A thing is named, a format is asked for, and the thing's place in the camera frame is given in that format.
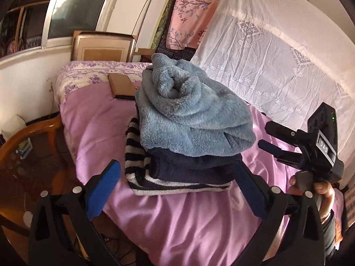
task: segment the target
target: striped fabric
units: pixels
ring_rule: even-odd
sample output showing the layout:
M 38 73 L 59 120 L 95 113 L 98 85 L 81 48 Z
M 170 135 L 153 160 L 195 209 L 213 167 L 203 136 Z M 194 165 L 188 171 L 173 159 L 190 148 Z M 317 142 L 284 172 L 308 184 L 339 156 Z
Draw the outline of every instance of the striped fabric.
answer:
M 125 176 L 136 195 L 155 196 L 201 191 L 220 192 L 231 188 L 232 182 L 223 185 L 179 183 L 154 179 L 149 175 L 150 157 L 141 146 L 139 120 L 134 116 L 126 132 Z
M 344 200 L 347 209 L 347 226 L 350 228 L 355 222 L 355 186 L 345 192 Z

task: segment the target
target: folded clothes stack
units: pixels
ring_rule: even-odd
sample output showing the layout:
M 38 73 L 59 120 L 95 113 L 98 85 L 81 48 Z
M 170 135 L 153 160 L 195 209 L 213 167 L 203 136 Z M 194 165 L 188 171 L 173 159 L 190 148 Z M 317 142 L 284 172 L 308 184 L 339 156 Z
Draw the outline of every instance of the folded clothes stack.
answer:
M 185 60 L 152 56 L 127 130 L 125 175 L 136 195 L 223 191 L 255 142 L 245 102 Z

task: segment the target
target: blue fleece towel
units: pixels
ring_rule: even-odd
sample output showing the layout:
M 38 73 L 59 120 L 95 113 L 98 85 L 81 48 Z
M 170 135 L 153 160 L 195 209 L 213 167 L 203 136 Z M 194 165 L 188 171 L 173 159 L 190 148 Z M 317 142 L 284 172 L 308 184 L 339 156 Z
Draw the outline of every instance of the blue fleece towel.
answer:
M 136 103 L 141 144 L 190 157 L 232 156 L 255 142 L 246 103 L 185 60 L 154 54 Z

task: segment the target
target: metal screw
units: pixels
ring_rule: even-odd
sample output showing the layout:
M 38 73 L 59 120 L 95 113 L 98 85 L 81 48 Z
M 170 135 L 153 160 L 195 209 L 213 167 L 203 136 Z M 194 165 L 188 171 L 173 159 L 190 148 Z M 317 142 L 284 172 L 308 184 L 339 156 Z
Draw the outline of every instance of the metal screw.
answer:
M 312 198 L 313 197 L 313 194 L 312 194 L 311 191 L 306 191 L 305 195 L 306 195 L 307 198 Z
M 48 191 L 47 190 L 41 192 L 41 197 L 42 198 L 47 197 L 47 195 L 48 195 Z
M 83 189 L 80 186 L 76 186 L 73 188 L 74 194 L 79 194 Z
M 281 193 L 281 189 L 278 188 L 277 186 L 272 186 L 271 187 L 271 192 L 275 193 L 275 194 L 280 194 Z

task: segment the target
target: human hand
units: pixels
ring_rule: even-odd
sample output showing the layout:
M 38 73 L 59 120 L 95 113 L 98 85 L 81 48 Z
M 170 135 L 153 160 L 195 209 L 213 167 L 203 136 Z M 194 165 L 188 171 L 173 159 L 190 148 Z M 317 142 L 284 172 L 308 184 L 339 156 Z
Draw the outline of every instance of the human hand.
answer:
M 292 176 L 290 178 L 290 189 L 288 190 L 288 194 L 291 195 L 302 195 L 302 191 L 299 190 L 295 185 L 296 185 L 296 176 Z M 319 209 L 319 216 L 321 218 L 321 221 L 323 222 L 331 212 L 331 208 L 333 207 L 334 204 L 334 199 L 335 199 L 335 191 L 333 187 L 331 186 L 330 183 L 328 182 L 318 182 L 314 183 L 314 188 L 316 193 L 320 194 L 323 196 L 322 199 L 322 204 Z

